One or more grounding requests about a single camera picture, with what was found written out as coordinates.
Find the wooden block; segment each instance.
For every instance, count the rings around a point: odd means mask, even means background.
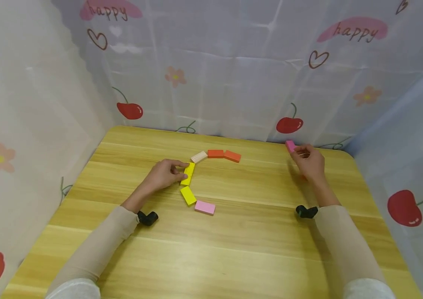
[[[193,193],[191,192],[190,186],[181,188],[180,192],[182,193],[184,201],[186,201],[188,207],[196,202],[195,195],[193,195]]]
[[[188,177],[181,181],[180,185],[182,186],[189,186],[191,183],[191,177],[193,176],[193,170],[195,170],[195,163],[190,162],[188,167],[184,169],[184,173],[188,174]]]
[[[224,158],[225,153],[223,150],[208,150],[208,158]]]
[[[236,152],[226,151],[225,152],[225,159],[239,163],[240,160],[241,160],[241,155],[237,154]]]
[[[191,160],[193,161],[193,163],[198,164],[199,162],[205,160],[206,158],[208,158],[208,155],[206,154],[205,151],[201,151],[198,154],[194,155]]]
[[[286,141],[286,148],[288,149],[288,152],[294,152],[294,148],[296,147],[296,145],[294,144],[294,142],[292,140],[288,140]]]
[[[213,216],[215,214],[215,205],[209,202],[196,201],[195,211]]]

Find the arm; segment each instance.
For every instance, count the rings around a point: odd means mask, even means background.
[[[296,147],[294,150],[291,157],[311,184],[320,207],[314,217],[316,226],[340,268],[344,284],[359,278],[373,278],[385,283],[384,275],[366,240],[326,180],[324,157],[311,145]],[[309,153],[309,156],[303,158],[303,152]]]
[[[118,246],[133,233],[138,224],[137,213],[155,191],[172,183],[186,179],[176,167],[186,167],[188,163],[165,159],[151,169],[145,180],[119,207],[95,229],[73,253],[57,274],[47,291],[48,296],[61,284],[87,278],[97,282]]]

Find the beige sleeve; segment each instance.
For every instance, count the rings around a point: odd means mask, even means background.
[[[97,282],[118,246],[133,233],[138,216],[119,206],[85,239],[59,271],[46,296],[76,278]]]
[[[314,219],[341,271],[344,284],[359,278],[385,283],[381,268],[346,208],[337,205],[319,208]]]

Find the person's left hand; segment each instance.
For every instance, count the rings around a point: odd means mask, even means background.
[[[186,179],[188,176],[179,172],[177,167],[188,167],[189,163],[178,160],[165,159],[152,167],[149,174],[141,183],[146,189],[155,192],[172,185],[174,182]]]

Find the finger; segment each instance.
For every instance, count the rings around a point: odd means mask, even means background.
[[[186,179],[188,177],[188,174],[184,174],[184,173],[178,173],[178,174],[174,174],[174,179],[175,182],[178,181],[183,181],[184,179]]]
[[[297,147],[294,148],[295,152],[302,152],[306,150],[306,145],[298,145]]]
[[[175,166],[171,166],[170,171],[171,171],[171,173],[173,173],[173,174],[179,174],[179,173],[180,173],[180,172],[176,169],[176,167],[175,167]]]
[[[298,161],[301,160],[302,158],[299,156],[299,153],[297,151],[294,151],[294,152],[291,152],[291,159],[293,159],[295,163],[298,163]]]
[[[312,145],[310,145],[310,144],[306,144],[305,145],[305,147],[306,147],[306,150],[308,151],[308,152],[310,152],[310,153],[312,153],[312,152],[317,152],[318,150],[316,150]]]
[[[178,160],[168,160],[168,162],[172,165],[172,166],[178,166],[178,167],[188,167],[188,165],[190,163],[184,163],[182,161],[178,161]]]

